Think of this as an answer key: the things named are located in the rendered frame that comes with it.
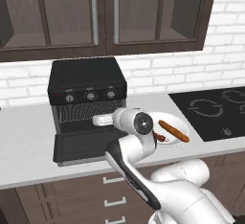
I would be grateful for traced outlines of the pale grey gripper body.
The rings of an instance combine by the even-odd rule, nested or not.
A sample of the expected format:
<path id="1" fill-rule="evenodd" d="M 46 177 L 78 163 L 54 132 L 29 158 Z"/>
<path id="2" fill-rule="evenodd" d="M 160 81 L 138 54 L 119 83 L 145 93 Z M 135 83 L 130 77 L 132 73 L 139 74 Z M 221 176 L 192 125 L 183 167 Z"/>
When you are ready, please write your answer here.
<path id="1" fill-rule="evenodd" d="M 112 114 L 95 115 L 92 118 L 93 125 L 95 126 L 108 126 L 113 124 Z"/>

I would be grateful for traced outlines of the black toaster oven door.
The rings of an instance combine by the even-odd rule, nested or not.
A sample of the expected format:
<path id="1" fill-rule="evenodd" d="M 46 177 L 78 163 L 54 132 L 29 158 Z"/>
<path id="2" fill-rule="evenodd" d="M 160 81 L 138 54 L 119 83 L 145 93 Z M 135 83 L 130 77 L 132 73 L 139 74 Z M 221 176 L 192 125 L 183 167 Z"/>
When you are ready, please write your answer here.
<path id="1" fill-rule="evenodd" d="M 107 144 L 126 135 L 114 127 L 56 134 L 53 161 L 63 166 L 104 160 Z"/>

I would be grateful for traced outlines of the black toaster oven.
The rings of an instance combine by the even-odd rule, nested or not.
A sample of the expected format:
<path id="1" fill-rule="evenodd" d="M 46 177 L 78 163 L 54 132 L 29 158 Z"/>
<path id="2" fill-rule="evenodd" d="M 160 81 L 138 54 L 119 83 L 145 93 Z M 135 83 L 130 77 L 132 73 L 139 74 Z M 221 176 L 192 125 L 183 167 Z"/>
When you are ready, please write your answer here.
<path id="1" fill-rule="evenodd" d="M 107 97 L 110 90 L 116 93 L 113 99 Z M 86 98 L 88 92 L 96 95 L 92 101 Z M 67 95 L 73 95 L 74 101 L 67 102 Z M 105 129 L 114 126 L 95 126 L 92 118 L 125 107 L 127 83 L 114 57 L 56 60 L 52 64 L 48 97 L 56 134 Z"/>

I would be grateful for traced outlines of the dark red kebab skewer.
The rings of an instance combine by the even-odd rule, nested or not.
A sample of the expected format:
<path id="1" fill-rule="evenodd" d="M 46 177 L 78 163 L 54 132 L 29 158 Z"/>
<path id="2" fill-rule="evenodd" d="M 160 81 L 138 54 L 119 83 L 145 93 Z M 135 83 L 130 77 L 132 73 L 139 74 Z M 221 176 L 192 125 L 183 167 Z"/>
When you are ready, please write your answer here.
<path id="1" fill-rule="evenodd" d="M 154 132 L 154 131 L 153 131 L 153 136 L 154 136 L 154 138 L 155 138 L 157 141 L 159 141 L 159 142 L 162 142 L 162 143 L 167 143 L 167 142 L 169 142 L 169 139 L 166 138 L 164 135 L 160 135 L 160 134 L 158 134 L 158 133 L 156 133 L 156 132 Z"/>

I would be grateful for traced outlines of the brown baguette bread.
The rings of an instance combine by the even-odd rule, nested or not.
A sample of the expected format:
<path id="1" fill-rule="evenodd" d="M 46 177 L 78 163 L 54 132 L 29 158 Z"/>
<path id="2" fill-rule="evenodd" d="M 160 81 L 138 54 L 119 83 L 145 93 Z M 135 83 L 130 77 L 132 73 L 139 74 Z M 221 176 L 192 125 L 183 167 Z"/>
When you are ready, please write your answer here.
<path id="1" fill-rule="evenodd" d="M 170 124 L 164 122 L 164 121 L 158 121 L 159 126 L 161 126 L 164 130 L 166 130 L 168 133 L 173 135 L 175 138 L 179 139 L 180 141 L 184 143 L 189 142 L 189 137 L 185 134 L 183 134 L 181 131 L 179 131 L 177 128 L 171 126 Z"/>

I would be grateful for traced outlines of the brown lower cupboard door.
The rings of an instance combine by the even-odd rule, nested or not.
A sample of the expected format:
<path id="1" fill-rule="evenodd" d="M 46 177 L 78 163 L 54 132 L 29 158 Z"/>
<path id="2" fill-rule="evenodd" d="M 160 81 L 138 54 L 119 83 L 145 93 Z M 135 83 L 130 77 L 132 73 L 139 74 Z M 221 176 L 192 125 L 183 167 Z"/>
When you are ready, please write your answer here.
<path id="1" fill-rule="evenodd" d="M 203 185 L 235 216 L 245 215 L 245 151 L 203 158 L 210 179 Z"/>
<path id="2" fill-rule="evenodd" d="M 18 187 L 16 191 L 30 224 L 52 224 L 47 199 L 40 184 Z"/>

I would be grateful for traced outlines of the dark brown glass cupboard door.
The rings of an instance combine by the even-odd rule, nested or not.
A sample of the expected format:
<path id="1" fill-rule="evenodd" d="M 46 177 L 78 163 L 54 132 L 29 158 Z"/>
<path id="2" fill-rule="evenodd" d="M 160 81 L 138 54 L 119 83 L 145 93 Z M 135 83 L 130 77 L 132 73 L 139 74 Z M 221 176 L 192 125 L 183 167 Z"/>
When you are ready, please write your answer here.
<path id="1" fill-rule="evenodd" d="M 120 0 L 114 43 L 114 0 L 104 0 L 106 52 L 111 56 L 201 51 L 213 0 Z"/>
<path id="2" fill-rule="evenodd" d="M 0 0 L 0 63 L 103 56 L 103 0 L 97 9 L 96 46 L 91 0 Z"/>

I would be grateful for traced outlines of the brown drawer front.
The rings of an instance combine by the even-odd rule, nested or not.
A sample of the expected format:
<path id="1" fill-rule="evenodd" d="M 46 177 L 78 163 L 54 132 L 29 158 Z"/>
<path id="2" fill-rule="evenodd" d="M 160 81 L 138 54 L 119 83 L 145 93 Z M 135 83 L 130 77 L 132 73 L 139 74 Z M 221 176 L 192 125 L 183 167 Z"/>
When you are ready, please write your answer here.
<path id="1" fill-rule="evenodd" d="M 123 224 L 148 224 L 152 212 L 149 211 L 107 211 L 91 213 L 90 215 L 80 214 L 70 218 L 61 217 L 59 220 L 54 221 L 54 224 L 105 224 L 104 220 L 109 219 L 117 220 L 125 216 L 126 222 Z"/>
<path id="2" fill-rule="evenodd" d="M 109 179 L 122 177 L 117 172 L 107 172 L 104 174 L 97 174 L 97 175 L 79 177 L 74 179 L 55 181 L 53 182 L 53 186 L 55 188 L 56 194 L 74 194 L 76 192 L 85 192 L 87 190 L 89 191 L 91 190 L 102 191 L 102 189 L 114 190 L 119 186 L 127 186 L 125 180 L 118 183 L 104 185 L 102 181 L 103 176 L 106 176 Z"/>
<path id="3" fill-rule="evenodd" d="M 109 208 L 104 207 L 104 200 L 117 201 L 122 197 L 126 197 L 126 204 L 113 206 Z M 74 194 L 59 195 L 56 198 L 61 209 L 64 211 L 65 207 L 69 207 L 72 212 L 88 212 L 111 210 L 112 208 L 129 209 L 130 207 L 138 209 L 145 206 L 144 200 L 130 187 L 119 186 L 114 190 L 102 189 L 102 191 L 87 190 L 85 192 L 76 192 Z"/>

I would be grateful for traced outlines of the white round plate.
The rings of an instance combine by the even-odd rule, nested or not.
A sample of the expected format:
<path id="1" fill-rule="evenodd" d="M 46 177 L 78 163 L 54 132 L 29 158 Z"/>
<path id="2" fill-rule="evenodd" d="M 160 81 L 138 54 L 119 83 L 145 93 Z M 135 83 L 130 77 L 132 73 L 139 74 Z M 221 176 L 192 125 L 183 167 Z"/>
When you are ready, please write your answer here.
<path id="1" fill-rule="evenodd" d="M 183 143 L 182 141 L 177 139 L 175 136 L 167 132 L 165 129 L 163 129 L 158 124 L 158 121 L 164 121 L 168 123 L 169 125 L 171 125 L 172 127 L 175 127 L 176 129 L 178 129 L 183 134 L 189 136 L 189 128 L 180 118 L 172 114 L 165 113 L 165 112 L 150 112 L 149 115 L 151 116 L 154 122 L 154 126 L 153 126 L 154 132 L 166 137 L 166 139 L 163 142 L 158 141 L 157 146 L 175 147 Z"/>

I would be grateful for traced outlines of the black hob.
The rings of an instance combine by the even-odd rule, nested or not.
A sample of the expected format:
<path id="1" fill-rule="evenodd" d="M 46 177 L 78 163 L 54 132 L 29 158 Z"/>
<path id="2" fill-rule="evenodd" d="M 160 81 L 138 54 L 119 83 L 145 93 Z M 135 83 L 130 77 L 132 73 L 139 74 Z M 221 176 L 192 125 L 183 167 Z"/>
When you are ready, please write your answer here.
<path id="1" fill-rule="evenodd" d="M 169 96 L 204 142 L 245 137 L 245 86 Z"/>

